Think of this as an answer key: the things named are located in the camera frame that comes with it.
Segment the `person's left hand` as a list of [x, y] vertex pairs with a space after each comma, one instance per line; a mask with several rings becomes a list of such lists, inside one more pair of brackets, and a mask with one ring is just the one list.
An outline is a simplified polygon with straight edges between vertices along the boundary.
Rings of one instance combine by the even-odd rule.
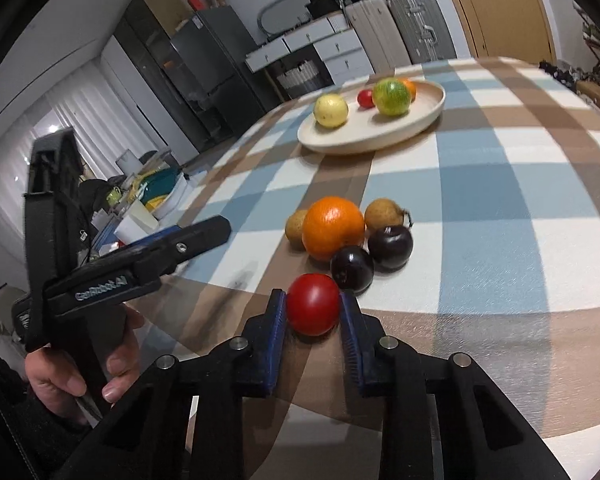
[[[125, 311], [122, 343], [106, 361], [111, 379], [102, 388], [102, 397], [109, 404], [118, 402], [140, 377], [140, 346], [134, 330], [145, 324], [145, 318], [129, 306], [125, 306]], [[80, 425], [90, 423], [78, 403], [78, 399], [86, 395], [86, 382], [65, 353], [50, 347], [31, 352], [24, 360], [24, 371], [33, 392], [48, 410]]]

